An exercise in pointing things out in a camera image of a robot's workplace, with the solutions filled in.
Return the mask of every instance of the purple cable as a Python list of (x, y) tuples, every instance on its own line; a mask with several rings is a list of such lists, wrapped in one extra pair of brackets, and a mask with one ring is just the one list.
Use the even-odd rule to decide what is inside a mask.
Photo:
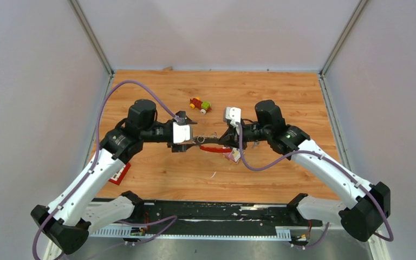
[(293, 243), (289, 243), (289, 244), (292, 245), (293, 248), (299, 248), (299, 249), (303, 249), (303, 250), (313, 248), (313, 247), (319, 245), (321, 243), (321, 241), (323, 241), (323, 238), (326, 236), (326, 233), (328, 233), (328, 230), (329, 230), (329, 222), (326, 223), (326, 227), (324, 228), (324, 231), (323, 231), (323, 234), (321, 234), (321, 237), (315, 243), (313, 243), (311, 245), (302, 246), (302, 245), (295, 245)]
[[(64, 199), (61, 200), (61, 202), (58, 204), (59, 207), (62, 207), (68, 201), (68, 199), (71, 198), (71, 196), (79, 189), (80, 186), (82, 186), (82, 184), (85, 182), (85, 180), (90, 175), (89, 171), (92, 171), (93, 168), (95, 168), (96, 163), (98, 162), (98, 157), (99, 157), (99, 153), (100, 153), (100, 131), (99, 131), (100, 121), (101, 121), (101, 116), (102, 116), (103, 110), (106, 106), (106, 102), (108, 101), (108, 99), (112, 95), (112, 93), (114, 93), (118, 88), (120, 88), (122, 85), (127, 84), (127, 83), (135, 84), (135, 85), (138, 85), (141, 88), (143, 88), (145, 91), (147, 91), (157, 101), (157, 103), (159, 103), (164, 108), (165, 111), (167, 111), (167, 113), (171, 117), (173, 117), (176, 121), (181, 120), (178, 116), (176, 116), (173, 112), (171, 112), (171, 110), (162, 102), (162, 100), (155, 93), (152, 92), (152, 90), (150, 90), (147, 86), (145, 86), (141, 82), (138, 82), (136, 80), (125, 80), (125, 81), (122, 81), (122, 82), (118, 83), (117, 85), (115, 85), (115, 87), (113, 87), (111, 89), (111, 91), (106, 95), (105, 99), (103, 100), (103, 102), (100, 106), (100, 111), (98, 113), (97, 120), (96, 120), (96, 124), (95, 124), (95, 144), (96, 144), (95, 147), (96, 148), (95, 148), (95, 155), (94, 155), (94, 158), (93, 158), (93, 163), (90, 166), (90, 168), (88, 169), (87, 173), (85, 173), (85, 175), (82, 177), (82, 179), (76, 184), (76, 186), (74, 186), (74, 188), (64, 197)], [(39, 229), (36, 232), (36, 235), (34, 236), (34, 239), (32, 241), (32, 256), (34, 257), (35, 260), (41, 260), (39, 258), (39, 256), (37, 255), (37, 241), (39, 240), (39, 236), (41, 235), (42, 230), (47, 225), (49, 220), (58, 211), (59, 211), (58, 208), (56, 208), (52, 211), (52, 213), (44, 220), (44, 222), (42, 222), (41, 226), (39, 227)], [(63, 255), (64, 255), (64, 253), (61, 253), (54, 260), (59, 260), (61, 257), (63, 257)]]
[[(239, 135), (239, 139), (240, 140), (243, 140), (243, 128), (242, 128), (242, 124), (241, 123), (237, 123), (237, 125), (238, 125), (238, 127), (240, 128), (240, 135)], [(285, 159), (285, 158), (287, 158), (287, 157), (290, 157), (290, 156), (292, 156), (292, 155), (294, 155), (294, 154), (298, 154), (298, 153), (304, 153), (304, 154), (311, 154), (311, 155), (314, 155), (314, 156), (316, 156), (316, 157), (321, 157), (321, 154), (319, 154), (319, 153), (315, 153), (315, 152), (312, 152), (312, 151), (305, 151), (305, 150), (297, 150), (297, 151), (292, 151), (292, 152), (290, 152), (290, 153), (287, 153), (287, 154), (285, 154), (285, 155), (283, 155), (282, 157), (280, 157), (280, 158), (278, 158), (277, 160), (275, 160), (274, 162), (272, 162), (272, 163), (270, 163), (270, 164), (268, 164), (268, 165), (266, 165), (266, 166), (264, 166), (264, 167), (261, 167), (261, 168), (253, 168), (253, 167), (251, 167), (247, 162), (246, 162), (246, 160), (245, 160), (245, 156), (243, 155), (243, 142), (242, 141), (240, 141), (239, 143), (239, 148), (240, 148), (240, 155), (241, 155), (241, 158), (242, 158), (242, 162), (243, 162), (243, 164), (248, 168), (248, 169), (250, 169), (250, 170), (252, 170), (252, 171), (263, 171), (263, 170), (266, 170), (266, 169), (268, 169), (268, 168), (270, 168), (270, 167), (272, 167), (272, 166), (274, 166), (274, 165), (276, 165), (277, 163), (279, 163), (281, 160), (283, 160), (283, 159)], [(351, 174), (349, 174), (344, 168), (342, 168), (339, 164), (337, 164), (336, 162), (334, 162), (334, 161), (332, 161), (332, 160), (330, 160), (330, 159), (328, 159), (328, 158), (326, 158), (326, 157), (322, 157), (322, 159), (323, 160), (325, 160), (326, 162), (328, 162), (328, 163), (330, 163), (332, 166), (334, 166), (334, 167), (336, 167), (340, 172), (342, 172), (343, 173), (343, 175), (345, 175), (352, 183), (358, 183), (357, 181), (356, 181), (356, 179), (355, 178), (353, 178), (352, 177), (352, 175)], [(372, 194), (370, 194), (369, 192), (368, 192), (368, 190), (366, 189), (366, 188), (364, 188), (364, 186), (363, 185), (359, 185), (359, 188), (367, 195), (367, 197), (372, 201), (372, 203), (374, 203), (374, 206), (377, 208), (377, 210), (379, 211), (379, 214), (380, 214), (380, 217), (382, 218), (382, 220), (383, 220), (383, 223), (385, 223), (385, 228), (387, 229), (387, 232), (388, 232), (388, 236), (389, 237), (384, 237), (384, 236), (382, 236), (381, 234), (378, 234), (378, 233), (374, 233), (374, 235), (376, 235), (376, 236), (378, 236), (378, 237), (380, 237), (381, 239), (383, 239), (383, 240), (385, 240), (385, 241), (388, 241), (388, 242), (392, 242), (393, 241), (393, 239), (394, 239), (394, 237), (393, 237), (393, 231), (392, 231), (392, 228), (391, 228), (391, 226), (390, 226), (390, 223), (388, 222), (388, 220), (387, 220), (387, 216), (385, 216), (385, 213), (384, 213), (384, 211), (382, 210), (382, 207), (380, 206), (380, 204), (377, 202), (377, 200), (374, 198), (374, 196), (372, 196)]]
[(173, 223), (174, 222), (176, 222), (176, 220), (178, 219), (178, 217), (177, 216), (169, 216), (169, 217), (166, 217), (166, 218), (163, 218), (163, 219), (161, 219), (161, 220), (159, 220), (159, 221), (156, 221), (156, 222), (151, 222), (151, 223), (147, 223), (147, 224), (133, 224), (133, 223), (129, 223), (129, 222), (125, 222), (125, 221), (123, 221), (123, 220), (119, 220), (118, 222), (119, 223), (122, 223), (122, 224), (127, 224), (127, 225), (130, 225), (130, 226), (152, 226), (152, 225), (155, 225), (155, 224), (160, 224), (160, 223), (162, 223), (162, 222), (165, 222), (165, 221), (167, 221), (167, 220), (169, 220), (169, 219), (173, 219), (168, 225), (166, 225), (166, 227), (164, 227), (162, 230), (160, 230), (157, 234), (155, 234), (155, 235), (153, 235), (152, 237), (150, 237), (149, 239), (146, 239), (146, 240), (141, 240), (141, 241), (137, 241), (137, 242), (132, 242), (132, 243), (127, 243), (127, 242), (120, 242), (120, 243), (118, 243), (118, 244), (115, 244), (115, 245), (111, 245), (111, 246), (109, 246), (108, 248), (105, 248), (104, 250), (101, 250), (101, 252), (99, 252), (99, 253), (96, 253), (95, 255), (93, 255), (93, 256), (90, 256), (89, 258), (87, 258), (87, 260), (90, 260), (90, 259), (93, 259), (93, 258), (96, 258), (96, 257), (98, 257), (99, 255), (101, 255), (101, 254), (104, 254), (106, 251), (109, 251), (109, 250), (111, 250), (112, 248), (116, 248), (116, 247), (118, 247), (118, 246), (121, 246), (121, 245), (127, 245), (127, 244), (132, 244), (132, 245), (140, 245), (140, 244), (144, 244), (144, 243), (147, 243), (147, 242), (150, 242), (150, 241), (152, 241), (152, 240), (154, 240), (155, 238), (157, 238), (158, 236), (160, 236), (160, 235), (162, 235), (162, 233), (163, 232), (165, 232), (171, 225), (173, 225)]

